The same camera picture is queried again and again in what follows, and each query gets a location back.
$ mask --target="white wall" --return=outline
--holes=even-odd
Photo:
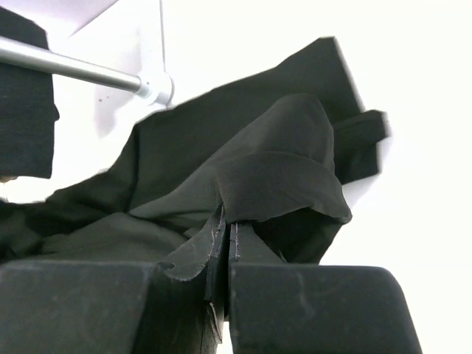
[[[472,353],[469,7],[460,0],[164,0],[175,103],[270,68],[320,36],[338,38],[365,107],[388,112],[393,137],[382,144],[382,175],[345,188],[354,219],[323,263],[388,268],[403,286],[425,354]],[[121,38],[120,46],[133,46],[132,31]],[[73,128],[64,128],[58,154],[61,164],[71,153],[89,166],[103,146],[85,137],[105,123],[92,122],[92,105],[78,106],[79,113],[63,114]],[[65,170],[63,184],[77,172]],[[10,195],[19,198],[20,183]]]

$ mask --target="black cloth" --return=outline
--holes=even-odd
[[[3,7],[0,36],[48,49],[42,28]],[[58,118],[50,74],[0,63],[0,176],[50,178]]]
[[[378,172],[334,38],[134,127],[103,174],[44,203],[0,205],[4,259],[157,261],[221,203],[289,262],[318,262],[352,215],[341,183]]]

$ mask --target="dark fabric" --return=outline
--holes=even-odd
[[[228,222],[252,221],[277,254],[318,262],[351,219],[340,181],[375,174],[384,137],[382,113],[361,113],[336,42],[319,39],[140,122],[108,172],[44,203],[0,206],[4,253],[158,260],[223,203]]]
[[[0,36],[48,49],[43,29],[3,7]],[[50,74],[0,63],[0,176],[51,177],[53,94]]]

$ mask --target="metal tube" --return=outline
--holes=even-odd
[[[134,93],[137,93],[142,86],[141,79],[136,75],[125,74],[104,66],[55,54],[49,50],[1,36],[0,63],[59,74]]]

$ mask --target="metal rod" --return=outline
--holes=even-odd
[[[74,79],[137,93],[142,87],[136,75],[55,54],[0,36],[0,63],[59,74]]]

